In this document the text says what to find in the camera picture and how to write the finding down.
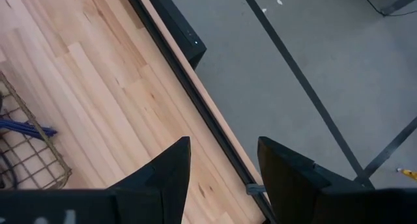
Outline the gold wire basket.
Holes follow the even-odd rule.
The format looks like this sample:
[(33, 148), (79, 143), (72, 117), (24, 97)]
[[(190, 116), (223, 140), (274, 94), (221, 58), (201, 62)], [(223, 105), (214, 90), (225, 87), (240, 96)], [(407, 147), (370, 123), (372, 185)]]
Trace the gold wire basket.
[(72, 171), (52, 143), (56, 131), (41, 126), (0, 72), (0, 189), (61, 189)]

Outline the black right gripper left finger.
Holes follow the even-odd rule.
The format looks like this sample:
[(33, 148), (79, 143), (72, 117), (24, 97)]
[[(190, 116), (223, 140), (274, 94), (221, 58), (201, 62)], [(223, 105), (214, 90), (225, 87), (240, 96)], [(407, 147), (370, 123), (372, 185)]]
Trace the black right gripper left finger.
[(190, 181), (190, 138), (183, 136), (118, 181), (117, 224), (181, 224)]

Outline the yellow plug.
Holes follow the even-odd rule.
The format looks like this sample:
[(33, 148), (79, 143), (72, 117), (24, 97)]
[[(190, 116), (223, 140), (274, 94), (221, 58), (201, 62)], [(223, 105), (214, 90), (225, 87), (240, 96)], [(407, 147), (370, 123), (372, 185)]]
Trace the yellow plug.
[(408, 169), (397, 168), (397, 172), (417, 181), (417, 172)]

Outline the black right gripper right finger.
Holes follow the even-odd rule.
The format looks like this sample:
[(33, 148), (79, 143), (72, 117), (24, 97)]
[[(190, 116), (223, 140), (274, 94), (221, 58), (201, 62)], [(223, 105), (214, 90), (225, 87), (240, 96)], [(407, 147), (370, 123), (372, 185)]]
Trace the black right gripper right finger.
[(265, 136), (258, 138), (257, 157), (263, 185), (281, 224), (311, 224), (316, 202), (324, 192), (364, 189)]

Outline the grey metal floor leg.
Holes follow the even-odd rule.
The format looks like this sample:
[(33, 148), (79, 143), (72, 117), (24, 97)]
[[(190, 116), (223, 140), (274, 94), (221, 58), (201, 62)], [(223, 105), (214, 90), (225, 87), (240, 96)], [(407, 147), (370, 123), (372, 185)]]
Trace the grey metal floor leg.
[(412, 14), (414, 13), (414, 11), (412, 12), (406, 12), (404, 14), (394, 14), (394, 12), (404, 8), (405, 6), (409, 5), (410, 3), (417, 1), (417, 0), (396, 0), (395, 2), (393, 2), (391, 5), (383, 8), (381, 10), (381, 14), (385, 17), (387, 16), (406, 16), (408, 14)]

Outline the black box with LED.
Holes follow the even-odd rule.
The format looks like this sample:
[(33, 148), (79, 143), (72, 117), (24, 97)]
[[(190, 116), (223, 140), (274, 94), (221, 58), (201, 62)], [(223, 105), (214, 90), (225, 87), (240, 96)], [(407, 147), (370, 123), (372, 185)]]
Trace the black box with LED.
[(149, 0), (195, 70), (207, 47), (172, 0)]

